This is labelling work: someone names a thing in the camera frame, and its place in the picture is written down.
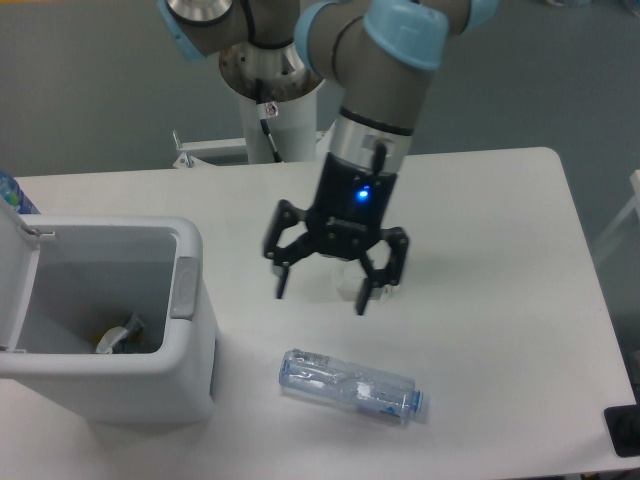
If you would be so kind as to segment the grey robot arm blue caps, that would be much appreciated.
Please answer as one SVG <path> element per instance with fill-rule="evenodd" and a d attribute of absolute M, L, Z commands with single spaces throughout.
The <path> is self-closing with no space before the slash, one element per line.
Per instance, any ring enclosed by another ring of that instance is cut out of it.
<path fill-rule="evenodd" d="M 494 1 L 161 1 L 182 55 L 219 59 L 227 85 L 251 105 L 254 163 L 303 161 L 316 132 L 286 111 L 325 81 L 343 89 L 311 206 L 286 200 L 263 240 L 280 285 L 320 254 L 358 262 L 355 308 L 401 282 L 406 232 L 382 225 L 402 162 L 448 38 L 489 21 Z"/>

